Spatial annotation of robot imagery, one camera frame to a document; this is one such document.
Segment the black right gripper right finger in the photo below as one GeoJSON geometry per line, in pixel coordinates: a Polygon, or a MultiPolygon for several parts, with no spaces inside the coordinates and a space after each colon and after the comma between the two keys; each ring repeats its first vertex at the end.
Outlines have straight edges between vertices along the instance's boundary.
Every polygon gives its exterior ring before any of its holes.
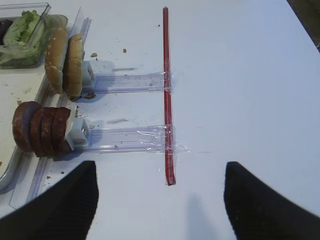
{"type": "Polygon", "coordinates": [[[236,161],[226,164],[223,201],[238,240],[318,240],[320,218],[236,161]]]}

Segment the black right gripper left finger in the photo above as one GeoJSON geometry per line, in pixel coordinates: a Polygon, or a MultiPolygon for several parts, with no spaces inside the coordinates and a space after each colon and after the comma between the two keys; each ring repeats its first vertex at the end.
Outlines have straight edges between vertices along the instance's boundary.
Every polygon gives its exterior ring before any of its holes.
{"type": "Polygon", "coordinates": [[[84,240],[98,207],[94,161],[84,161],[26,205],[0,219],[2,240],[84,240]]]}

